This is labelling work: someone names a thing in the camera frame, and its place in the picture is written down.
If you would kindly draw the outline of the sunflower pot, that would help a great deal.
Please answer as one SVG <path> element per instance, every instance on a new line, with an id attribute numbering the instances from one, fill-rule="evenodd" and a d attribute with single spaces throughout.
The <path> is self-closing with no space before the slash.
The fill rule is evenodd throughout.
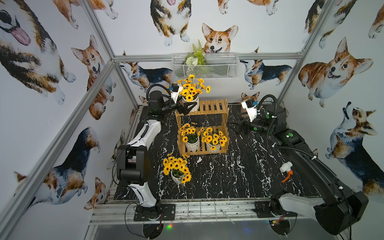
<path id="1" fill-rule="evenodd" d="M 179 95 L 182 96 L 184 103 L 196 103 L 192 108 L 191 113 L 196 112 L 199 109 L 199 96 L 203 94 L 204 91 L 207 94 L 211 92 L 211 87 L 206 86 L 204 82 L 204 79 L 197 79 L 193 74 L 190 74 L 186 79 L 177 81 L 177 84 L 181 84 L 183 87 L 183 90 Z"/>
<path id="2" fill-rule="evenodd" d="M 213 127 L 201 128 L 199 134 L 202 137 L 202 143 L 206 145 L 207 150 L 212 154 L 219 153 L 228 142 L 228 137 L 224 132 L 214 130 Z"/>
<path id="3" fill-rule="evenodd" d="M 191 124 L 184 124 L 179 129 L 179 134 L 182 137 L 182 142 L 186 144 L 189 152 L 197 152 L 200 149 L 200 137 L 198 131 Z"/>
<path id="4" fill-rule="evenodd" d="M 163 159 L 163 173 L 171 176 L 177 185 L 184 185 L 192 180 L 192 174 L 188 167 L 189 155 L 183 154 L 180 158 L 176 158 L 173 154 L 168 154 Z"/>

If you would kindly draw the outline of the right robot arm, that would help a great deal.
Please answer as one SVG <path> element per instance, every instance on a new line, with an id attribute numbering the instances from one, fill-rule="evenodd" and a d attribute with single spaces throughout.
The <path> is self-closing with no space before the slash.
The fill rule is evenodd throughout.
<path id="1" fill-rule="evenodd" d="M 237 125 L 236 134 L 255 132 L 265 136 L 272 148 L 288 159 L 280 167 L 288 180 L 293 169 L 300 170 L 315 186 L 318 198 L 301 197 L 287 191 L 272 195 L 268 210 L 276 216 L 301 215 L 315 220 L 331 235 L 338 235 L 359 222 L 368 205 L 362 192 L 355 192 L 345 185 L 337 175 L 309 148 L 304 138 L 287 126 L 286 111 L 278 105 L 273 95 L 260 101 L 247 99 L 241 102 L 245 117 L 231 121 Z"/>

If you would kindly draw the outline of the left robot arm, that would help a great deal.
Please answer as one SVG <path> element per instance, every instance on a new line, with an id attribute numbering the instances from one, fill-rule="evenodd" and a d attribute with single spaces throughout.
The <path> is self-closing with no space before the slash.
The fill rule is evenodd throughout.
<path id="1" fill-rule="evenodd" d="M 155 137 L 161 132 L 164 118 L 172 111 L 187 115 L 196 103 L 182 104 L 181 84 L 172 84 L 169 88 L 160 84 L 150 86 L 146 93 L 148 112 L 139 133 L 127 145 L 118 147 L 116 159 L 116 177 L 119 185 L 134 191 L 144 211 L 161 211 L 161 203 L 156 200 L 148 186 L 150 160 L 148 149 Z"/>

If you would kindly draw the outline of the wooden two-tier plant shelf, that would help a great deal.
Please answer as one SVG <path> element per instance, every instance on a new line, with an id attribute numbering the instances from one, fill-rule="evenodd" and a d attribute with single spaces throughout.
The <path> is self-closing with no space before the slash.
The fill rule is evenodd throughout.
<path id="1" fill-rule="evenodd" d="M 223 154 L 226 153 L 229 146 L 229 136 L 228 136 L 228 128 L 227 128 L 227 122 L 228 122 L 228 115 L 229 115 L 229 107 L 226 100 L 213 100 L 213 101 L 200 101 L 200 106 L 198 111 L 189 113 L 189 117 L 196 117 L 196 116 L 205 116 L 205 117 L 214 117 L 217 115 L 220 115 L 222 117 L 222 120 L 219 122 L 220 124 L 218 126 L 203 126 L 202 124 L 197 123 L 188 123 L 191 124 L 196 128 L 198 131 L 198 135 L 200 137 L 200 149 L 197 152 L 189 152 L 186 148 L 186 144 L 182 142 L 182 137 L 179 134 L 179 129 L 183 126 L 182 124 L 182 114 L 179 114 L 178 112 L 175 113 L 177 125 L 178 125 L 178 147 L 180 154 L 186 154 L 186 155 L 210 155 L 210 153 L 207 150 L 207 147 L 205 144 L 201 141 L 201 136 L 199 134 L 199 130 L 201 128 L 207 128 L 207 127 L 213 127 L 214 130 L 220 130 L 224 132 L 224 134 L 228 137 L 228 142 L 226 146 L 219 151 L 217 154 Z"/>

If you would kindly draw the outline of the green fern white flower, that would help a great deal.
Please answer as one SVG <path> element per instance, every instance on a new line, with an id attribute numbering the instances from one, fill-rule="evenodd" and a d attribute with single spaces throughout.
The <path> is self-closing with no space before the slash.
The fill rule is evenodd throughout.
<path id="1" fill-rule="evenodd" d="M 193 52 L 187 54 L 184 64 L 188 66 L 197 66 L 197 65 L 207 64 L 204 48 L 200 40 L 198 40 L 197 45 L 193 44 Z"/>

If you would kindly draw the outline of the white orange spray bottle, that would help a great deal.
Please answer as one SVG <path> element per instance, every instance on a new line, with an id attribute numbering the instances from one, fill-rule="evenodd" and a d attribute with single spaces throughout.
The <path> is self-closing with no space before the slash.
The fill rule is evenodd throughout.
<path id="1" fill-rule="evenodd" d="M 283 163 L 282 166 L 280 167 L 281 173 L 287 173 L 287 176 L 284 180 L 281 181 L 281 183 L 285 183 L 293 174 L 294 172 L 292 171 L 293 164 L 291 162 L 286 162 Z"/>

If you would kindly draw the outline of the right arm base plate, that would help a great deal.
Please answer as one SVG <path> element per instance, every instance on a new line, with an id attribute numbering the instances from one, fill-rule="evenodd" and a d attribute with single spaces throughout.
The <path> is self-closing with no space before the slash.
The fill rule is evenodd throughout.
<path id="1" fill-rule="evenodd" d="M 297 217 L 298 214 L 294 212 L 288 212 L 283 210 L 277 201 L 256 201 L 254 202 L 255 208 L 253 211 L 259 218 L 280 218 L 283 215 L 285 217 Z"/>

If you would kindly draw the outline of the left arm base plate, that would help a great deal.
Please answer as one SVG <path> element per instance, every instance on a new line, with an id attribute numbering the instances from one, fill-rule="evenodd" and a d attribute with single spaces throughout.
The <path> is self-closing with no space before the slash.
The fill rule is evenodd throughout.
<path id="1" fill-rule="evenodd" d="M 135 210 L 134 221 L 173 221 L 175 219 L 175 213 L 175 204 L 160 204 L 150 208 L 138 206 Z"/>

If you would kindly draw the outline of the aluminium front rail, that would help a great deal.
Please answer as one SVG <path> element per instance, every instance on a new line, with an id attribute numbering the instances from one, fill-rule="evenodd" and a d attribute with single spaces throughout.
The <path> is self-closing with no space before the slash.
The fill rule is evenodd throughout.
<path id="1" fill-rule="evenodd" d="M 280 215 L 255 212 L 255 203 L 268 203 L 268 199 L 240 200 L 208 200 L 175 202 L 171 213 L 164 213 L 156 220 L 139 216 L 134 203 L 99 205 L 93 212 L 90 225 L 124 225 L 124 224 L 155 224 L 155 223 L 204 223 L 278 220 Z"/>

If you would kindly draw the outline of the aluminium cage frame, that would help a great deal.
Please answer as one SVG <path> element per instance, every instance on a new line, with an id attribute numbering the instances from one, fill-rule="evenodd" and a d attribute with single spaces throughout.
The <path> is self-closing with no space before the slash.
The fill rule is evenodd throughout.
<path id="1" fill-rule="evenodd" d="M 278 1 L 264 6 L 229 1 L 192 1 L 186 33 L 165 44 L 153 23 L 150 1 L 114 1 L 95 10 L 107 37 L 89 20 L 82 1 L 1 1 L 1 229 L 9 240 L 77 240 L 85 235 L 91 211 L 84 204 L 95 177 L 107 182 L 106 165 L 118 134 L 130 124 L 131 99 L 112 69 L 112 57 L 186 53 L 206 40 L 202 25 L 237 30 L 230 50 L 248 53 L 295 52 L 302 47 L 312 1 Z M 25 184 L 42 166 L 62 163 L 79 133 L 96 131 L 84 178 L 86 189 L 71 190 L 58 204 L 26 202 Z"/>

